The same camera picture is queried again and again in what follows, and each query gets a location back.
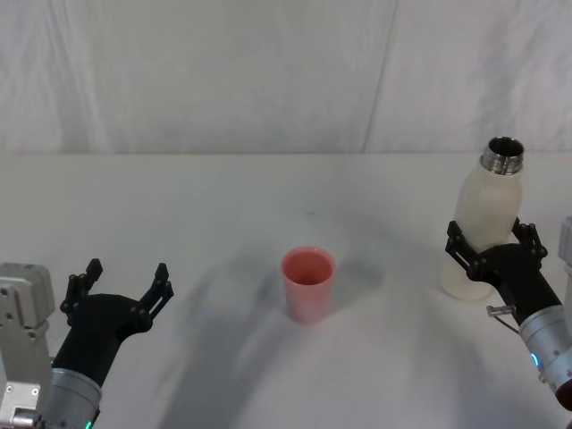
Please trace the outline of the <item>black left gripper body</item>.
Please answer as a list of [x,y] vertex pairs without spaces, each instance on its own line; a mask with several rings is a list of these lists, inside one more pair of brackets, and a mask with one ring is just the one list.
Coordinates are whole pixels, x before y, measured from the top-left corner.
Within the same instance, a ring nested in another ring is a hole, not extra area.
[[150,314],[135,299],[96,294],[66,299],[60,309],[70,327],[52,364],[103,386],[122,343],[150,330]]

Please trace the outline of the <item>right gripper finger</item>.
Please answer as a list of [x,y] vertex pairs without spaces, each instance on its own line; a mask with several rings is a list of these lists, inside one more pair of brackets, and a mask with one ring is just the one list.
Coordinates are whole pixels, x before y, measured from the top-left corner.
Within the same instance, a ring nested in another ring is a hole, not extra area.
[[445,251],[457,262],[473,282],[481,281],[484,276],[485,263],[467,242],[462,230],[455,221],[450,221],[447,228],[447,243]]
[[512,233],[526,257],[530,259],[536,269],[542,268],[542,261],[548,256],[547,248],[542,244],[534,223],[522,223],[517,217]]

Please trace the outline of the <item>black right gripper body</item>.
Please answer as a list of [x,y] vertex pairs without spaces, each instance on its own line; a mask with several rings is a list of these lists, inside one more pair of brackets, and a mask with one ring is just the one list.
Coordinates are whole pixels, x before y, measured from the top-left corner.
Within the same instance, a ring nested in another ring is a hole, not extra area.
[[529,316],[562,303],[541,273],[542,259],[548,254],[543,245],[499,245],[481,252],[477,259],[477,279],[496,289],[507,306],[515,309],[513,318],[520,326]]

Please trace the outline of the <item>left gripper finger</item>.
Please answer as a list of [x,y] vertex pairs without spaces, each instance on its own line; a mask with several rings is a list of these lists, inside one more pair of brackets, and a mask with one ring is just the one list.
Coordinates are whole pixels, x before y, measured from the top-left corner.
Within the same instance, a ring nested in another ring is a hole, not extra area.
[[71,274],[68,278],[65,298],[60,305],[60,310],[64,314],[70,314],[87,297],[102,272],[103,266],[100,259],[92,258],[84,273]]
[[153,326],[154,319],[173,297],[173,288],[169,280],[166,263],[160,263],[154,280],[143,297],[131,309],[131,321],[135,332],[147,332]]

